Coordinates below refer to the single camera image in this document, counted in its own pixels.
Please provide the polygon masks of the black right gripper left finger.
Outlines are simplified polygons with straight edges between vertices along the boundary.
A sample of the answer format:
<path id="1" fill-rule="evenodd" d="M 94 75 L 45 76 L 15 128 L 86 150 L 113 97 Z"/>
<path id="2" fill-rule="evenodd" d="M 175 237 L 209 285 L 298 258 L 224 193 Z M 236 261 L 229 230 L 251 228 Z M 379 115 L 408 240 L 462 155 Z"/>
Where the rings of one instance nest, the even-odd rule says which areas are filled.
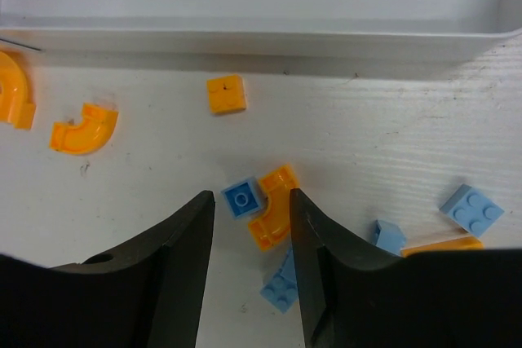
<path id="1" fill-rule="evenodd" d="M 215 221 L 212 192 L 85 262 L 1 257 L 4 347 L 193 347 Z"/>

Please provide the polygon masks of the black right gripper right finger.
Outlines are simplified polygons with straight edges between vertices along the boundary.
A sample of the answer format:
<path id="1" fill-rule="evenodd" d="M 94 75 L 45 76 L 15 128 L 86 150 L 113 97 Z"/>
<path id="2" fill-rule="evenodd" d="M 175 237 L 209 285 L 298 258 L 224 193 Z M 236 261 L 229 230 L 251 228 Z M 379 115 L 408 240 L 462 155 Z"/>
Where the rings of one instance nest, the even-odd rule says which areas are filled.
<path id="1" fill-rule="evenodd" d="M 375 247 L 290 192 L 291 242 L 308 347 L 518 347 L 521 252 Z"/>

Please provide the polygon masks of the small blue square lego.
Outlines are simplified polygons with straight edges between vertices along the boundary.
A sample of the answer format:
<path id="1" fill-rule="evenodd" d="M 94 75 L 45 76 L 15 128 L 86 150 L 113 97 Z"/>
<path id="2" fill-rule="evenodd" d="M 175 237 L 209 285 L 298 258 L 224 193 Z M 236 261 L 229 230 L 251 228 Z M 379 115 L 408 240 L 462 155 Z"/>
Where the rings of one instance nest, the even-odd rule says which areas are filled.
<path id="1" fill-rule="evenodd" d="M 400 256 L 400 252 L 406 244 L 406 237 L 395 223 L 379 219 L 375 222 L 373 244 L 382 250 Z"/>

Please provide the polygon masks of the small orange square lego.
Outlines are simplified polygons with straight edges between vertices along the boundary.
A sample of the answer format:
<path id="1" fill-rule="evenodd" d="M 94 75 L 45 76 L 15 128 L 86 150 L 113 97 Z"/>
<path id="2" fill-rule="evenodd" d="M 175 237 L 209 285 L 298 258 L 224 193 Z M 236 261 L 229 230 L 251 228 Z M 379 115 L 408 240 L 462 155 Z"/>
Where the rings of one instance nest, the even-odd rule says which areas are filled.
<path id="1" fill-rule="evenodd" d="M 243 80 L 239 75 L 218 77 L 206 81 L 210 112 L 223 115 L 247 109 Z"/>

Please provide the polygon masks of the orange curved lego piece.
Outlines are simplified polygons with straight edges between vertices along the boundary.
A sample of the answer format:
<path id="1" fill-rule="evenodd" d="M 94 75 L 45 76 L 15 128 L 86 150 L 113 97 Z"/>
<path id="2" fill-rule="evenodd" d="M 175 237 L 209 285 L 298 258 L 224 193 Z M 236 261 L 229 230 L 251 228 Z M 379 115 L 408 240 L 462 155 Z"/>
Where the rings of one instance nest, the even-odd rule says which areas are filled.
<path id="1" fill-rule="evenodd" d="M 96 152 L 111 139 L 118 115 L 118 111 L 84 103 L 79 124 L 54 123 L 49 148 L 75 156 Z"/>

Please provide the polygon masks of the orange arch lego piece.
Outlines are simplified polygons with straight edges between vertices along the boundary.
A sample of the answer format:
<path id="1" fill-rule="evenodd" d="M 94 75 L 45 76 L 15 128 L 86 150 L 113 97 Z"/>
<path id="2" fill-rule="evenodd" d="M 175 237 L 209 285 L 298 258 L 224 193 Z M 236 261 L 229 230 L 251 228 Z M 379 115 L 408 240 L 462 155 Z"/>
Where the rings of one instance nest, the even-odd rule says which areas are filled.
<path id="1" fill-rule="evenodd" d="M 36 104 L 24 70 L 8 52 L 2 51 L 1 122 L 17 130 L 30 130 L 35 112 Z"/>

